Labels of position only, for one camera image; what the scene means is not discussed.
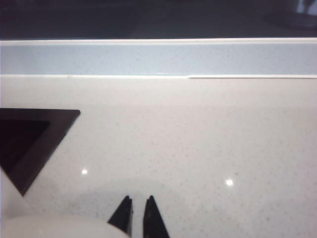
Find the speckled countertop surface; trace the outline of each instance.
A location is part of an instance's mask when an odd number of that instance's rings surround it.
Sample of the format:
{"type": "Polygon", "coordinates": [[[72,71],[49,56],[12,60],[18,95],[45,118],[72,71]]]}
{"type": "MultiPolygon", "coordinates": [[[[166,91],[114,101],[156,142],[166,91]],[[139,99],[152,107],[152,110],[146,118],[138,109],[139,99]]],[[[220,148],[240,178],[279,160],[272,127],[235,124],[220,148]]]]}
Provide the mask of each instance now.
{"type": "Polygon", "coordinates": [[[155,196],[171,238],[314,238],[317,81],[4,76],[1,106],[80,109],[25,199],[142,234],[155,196]]]}

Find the dark background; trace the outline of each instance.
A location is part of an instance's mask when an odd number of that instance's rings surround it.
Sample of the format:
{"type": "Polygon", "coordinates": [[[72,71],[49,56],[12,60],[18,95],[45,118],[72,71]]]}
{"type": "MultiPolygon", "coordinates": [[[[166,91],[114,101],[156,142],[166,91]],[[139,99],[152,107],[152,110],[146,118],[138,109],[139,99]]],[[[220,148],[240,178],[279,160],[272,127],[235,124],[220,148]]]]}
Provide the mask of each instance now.
{"type": "Polygon", "coordinates": [[[288,0],[0,0],[1,39],[316,37],[270,22],[288,0]]]}

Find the white quartz countertop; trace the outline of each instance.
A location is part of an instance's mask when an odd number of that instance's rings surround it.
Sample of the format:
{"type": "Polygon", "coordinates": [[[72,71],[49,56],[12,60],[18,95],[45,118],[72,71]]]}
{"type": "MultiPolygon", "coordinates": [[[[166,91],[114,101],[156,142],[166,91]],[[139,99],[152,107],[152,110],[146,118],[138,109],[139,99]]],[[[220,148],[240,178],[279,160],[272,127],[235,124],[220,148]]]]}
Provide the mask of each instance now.
{"type": "Polygon", "coordinates": [[[15,76],[1,106],[80,109],[25,195],[108,220],[154,195],[171,238],[315,238],[317,81],[15,76]]]}

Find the white object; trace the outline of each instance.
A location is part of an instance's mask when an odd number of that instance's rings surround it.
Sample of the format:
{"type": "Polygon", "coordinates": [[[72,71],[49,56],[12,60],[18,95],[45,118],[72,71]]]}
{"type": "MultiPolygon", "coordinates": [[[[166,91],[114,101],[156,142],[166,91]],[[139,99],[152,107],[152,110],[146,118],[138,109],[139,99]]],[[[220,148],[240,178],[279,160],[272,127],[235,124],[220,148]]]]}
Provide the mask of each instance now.
{"type": "Polygon", "coordinates": [[[1,169],[1,237],[127,238],[124,232],[102,220],[30,214],[23,197],[1,169]]]}
{"type": "Polygon", "coordinates": [[[5,238],[127,238],[105,221],[76,216],[24,216],[3,221],[5,238]]]}

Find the black object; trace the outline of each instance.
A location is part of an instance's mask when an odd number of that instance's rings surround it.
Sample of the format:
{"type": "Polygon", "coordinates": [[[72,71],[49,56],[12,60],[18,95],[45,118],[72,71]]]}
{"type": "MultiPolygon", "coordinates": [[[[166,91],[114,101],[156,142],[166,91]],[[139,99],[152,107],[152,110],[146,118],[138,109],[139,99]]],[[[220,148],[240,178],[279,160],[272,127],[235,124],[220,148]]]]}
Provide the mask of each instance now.
{"type": "Polygon", "coordinates": [[[79,110],[0,109],[0,165],[24,195],[79,110]]]}
{"type": "Polygon", "coordinates": [[[150,196],[145,206],[143,238],[169,238],[153,196],[150,196]]]}
{"type": "Polygon", "coordinates": [[[108,223],[119,228],[127,235],[132,235],[132,199],[126,196],[114,214],[109,219],[108,223]]]}

